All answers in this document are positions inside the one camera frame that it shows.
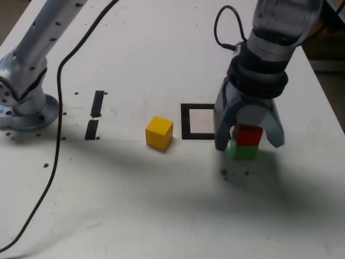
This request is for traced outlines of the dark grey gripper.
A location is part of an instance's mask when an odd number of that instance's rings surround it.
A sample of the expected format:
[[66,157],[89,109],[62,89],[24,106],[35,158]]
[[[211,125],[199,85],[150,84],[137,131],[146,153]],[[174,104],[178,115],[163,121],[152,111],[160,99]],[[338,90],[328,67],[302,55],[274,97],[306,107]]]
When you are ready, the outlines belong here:
[[215,146],[218,151],[225,151],[230,140],[230,128],[236,124],[261,127],[275,148],[285,143],[274,100],[244,94],[224,78],[214,105]]

